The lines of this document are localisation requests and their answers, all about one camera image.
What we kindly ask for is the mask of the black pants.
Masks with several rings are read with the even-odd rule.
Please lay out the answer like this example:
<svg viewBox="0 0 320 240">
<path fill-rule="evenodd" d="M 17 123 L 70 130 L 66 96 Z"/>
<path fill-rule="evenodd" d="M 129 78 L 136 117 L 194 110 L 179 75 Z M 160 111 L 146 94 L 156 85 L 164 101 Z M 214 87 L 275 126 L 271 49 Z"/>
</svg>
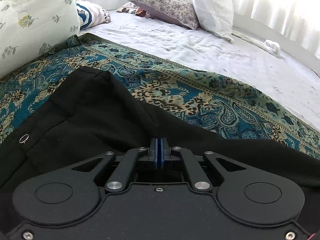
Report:
<svg viewBox="0 0 320 240">
<path fill-rule="evenodd" d="M 1 191 L 26 179 L 165 137 L 195 154 L 213 151 L 303 187 L 319 187 L 319 161 L 270 139 L 225 139 L 135 99 L 110 72 L 81 67 L 1 144 Z"/>
</svg>

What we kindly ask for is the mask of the teal paisley bedspread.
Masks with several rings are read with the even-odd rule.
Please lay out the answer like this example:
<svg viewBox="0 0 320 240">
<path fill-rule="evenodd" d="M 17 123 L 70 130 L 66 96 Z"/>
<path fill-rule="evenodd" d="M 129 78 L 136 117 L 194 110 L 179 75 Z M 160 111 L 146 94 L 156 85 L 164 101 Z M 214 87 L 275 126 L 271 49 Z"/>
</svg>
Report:
<svg viewBox="0 0 320 240">
<path fill-rule="evenodd" d="M 73 35 L 1 79 L 1 139 L 79 67 L 109 71 L 135 98 L 226 139 L 272 139 L 319 158 L 319 131 L 260 90 L 93 34 Z"/>
</svg>

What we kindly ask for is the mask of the white bed sheet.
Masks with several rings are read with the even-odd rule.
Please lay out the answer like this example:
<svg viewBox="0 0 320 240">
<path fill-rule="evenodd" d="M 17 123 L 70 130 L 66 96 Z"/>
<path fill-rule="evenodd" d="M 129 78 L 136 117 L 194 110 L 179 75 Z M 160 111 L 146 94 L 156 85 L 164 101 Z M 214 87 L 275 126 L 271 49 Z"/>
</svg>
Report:
<svg viewBox="0 0 320 240">
<path fill-rule="evenodd" d="M 319 129 L 319 77 L 287 53 L 277 58 L 238 38 L 229 43 L 198 28 L 112 11 L 111 22 L 80 31 L 167 59 L 218 73 L 259 89 Z"/>
</svg>

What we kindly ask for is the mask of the small white cloth bundle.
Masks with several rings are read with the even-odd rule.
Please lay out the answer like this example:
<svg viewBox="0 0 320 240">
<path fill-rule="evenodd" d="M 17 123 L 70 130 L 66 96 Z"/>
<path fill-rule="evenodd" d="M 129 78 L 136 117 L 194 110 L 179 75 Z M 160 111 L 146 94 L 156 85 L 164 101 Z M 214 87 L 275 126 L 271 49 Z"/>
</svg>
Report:
<svg viewBox="0 0 320 240">
<path fill-rule="evenodd" d="M 265 40 L 264 45 L 272 55 L 280 57 L 281 46 L 278 42 L 274 42 L 272 40 Z"/>
</svg>

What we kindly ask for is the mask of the white pillow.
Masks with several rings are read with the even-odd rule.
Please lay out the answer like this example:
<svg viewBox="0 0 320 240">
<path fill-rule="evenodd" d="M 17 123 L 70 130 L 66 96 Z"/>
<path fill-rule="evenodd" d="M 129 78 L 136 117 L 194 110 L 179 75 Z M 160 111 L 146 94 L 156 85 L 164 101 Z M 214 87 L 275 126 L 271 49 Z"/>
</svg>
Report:
<svg viewBox="0 0 320 240">
<path fill-rule="evenodd" d="M 232 0 L 193 0 L 200 27 L 213 35 L 234 43 Z"/>
</svg>

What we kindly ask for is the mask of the grey floral pillow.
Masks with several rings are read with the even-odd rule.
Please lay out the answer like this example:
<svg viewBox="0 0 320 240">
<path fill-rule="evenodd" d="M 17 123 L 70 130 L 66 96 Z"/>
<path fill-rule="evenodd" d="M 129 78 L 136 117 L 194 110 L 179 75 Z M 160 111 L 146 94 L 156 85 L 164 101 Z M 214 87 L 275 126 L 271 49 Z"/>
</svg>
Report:
<svg viewBox="0 0 320 240">
<path fill-rule="evenodd" d="M 128 0 L 146 11 L 152 18 L 191 30 L 199 21 L 191 0 Z"/>
</svg>

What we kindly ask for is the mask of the blue striped cloth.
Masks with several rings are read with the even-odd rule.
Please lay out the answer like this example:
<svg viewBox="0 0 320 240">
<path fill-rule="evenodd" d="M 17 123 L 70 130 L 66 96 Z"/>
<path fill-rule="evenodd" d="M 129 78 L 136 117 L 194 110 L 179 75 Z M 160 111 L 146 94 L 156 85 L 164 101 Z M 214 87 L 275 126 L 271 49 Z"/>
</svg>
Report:
<svg viewBox="0 0 320 240">
<path fill-rule="evenodd" d="M 109 12 L 96 3 L 77 0 L 76 8 L 80 21 L 80 30 L 111 22 Z"/>
</svg>

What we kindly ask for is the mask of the white floral duvet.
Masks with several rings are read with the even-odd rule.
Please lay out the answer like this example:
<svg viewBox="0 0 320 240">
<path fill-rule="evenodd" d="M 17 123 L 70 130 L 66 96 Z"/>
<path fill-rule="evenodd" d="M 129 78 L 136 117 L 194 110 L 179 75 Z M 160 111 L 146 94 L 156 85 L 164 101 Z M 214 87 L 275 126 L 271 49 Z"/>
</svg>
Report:
<svg viewBox="0 0 320 240">
<path fill-rule="evenodd" d="M 1 0 L 1 77 L 79 31 L 76 0 Z"/>
</svg>

